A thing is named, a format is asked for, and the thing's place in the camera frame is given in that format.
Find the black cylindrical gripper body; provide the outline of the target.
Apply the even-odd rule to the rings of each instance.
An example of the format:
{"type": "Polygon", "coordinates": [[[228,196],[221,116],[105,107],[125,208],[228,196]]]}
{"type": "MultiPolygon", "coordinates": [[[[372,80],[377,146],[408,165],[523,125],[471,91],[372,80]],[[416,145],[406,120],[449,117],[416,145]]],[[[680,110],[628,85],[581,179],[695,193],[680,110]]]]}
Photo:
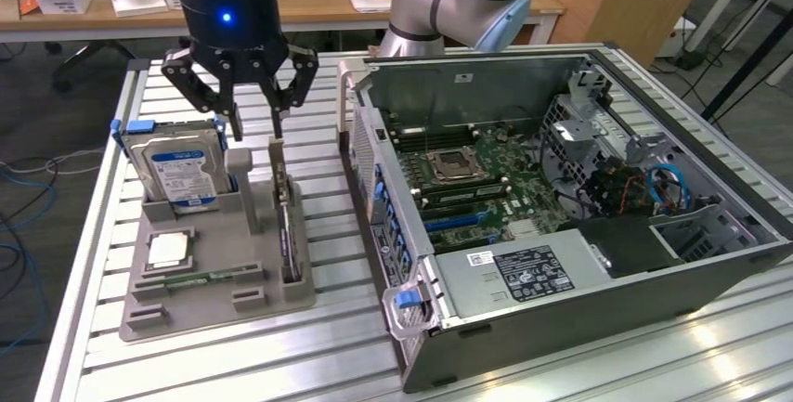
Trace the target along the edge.
{"type": "Polygon", "coordinates": [[[181,0],[194,61],[237,83],[270,80],[289,55],[277,0],[181,0]]]}

